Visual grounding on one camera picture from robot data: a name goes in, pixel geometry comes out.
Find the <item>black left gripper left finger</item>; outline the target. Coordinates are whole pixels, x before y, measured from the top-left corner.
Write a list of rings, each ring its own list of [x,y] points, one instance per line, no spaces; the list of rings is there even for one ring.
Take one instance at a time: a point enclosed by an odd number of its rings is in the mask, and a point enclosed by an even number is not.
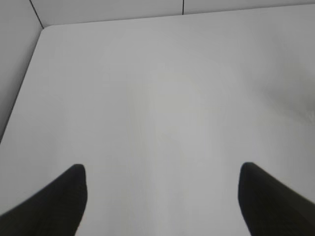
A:
[[[2,236],[73,236],[87,205],[86,171],[75,164],[0,216]]]

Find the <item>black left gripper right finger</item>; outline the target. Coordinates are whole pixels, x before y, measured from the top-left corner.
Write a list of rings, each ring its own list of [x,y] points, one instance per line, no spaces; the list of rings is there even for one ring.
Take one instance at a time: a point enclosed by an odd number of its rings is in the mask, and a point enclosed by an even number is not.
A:
[[[252,236],[313,236],[315,205],[253,162],[239,175],[238,202]]]

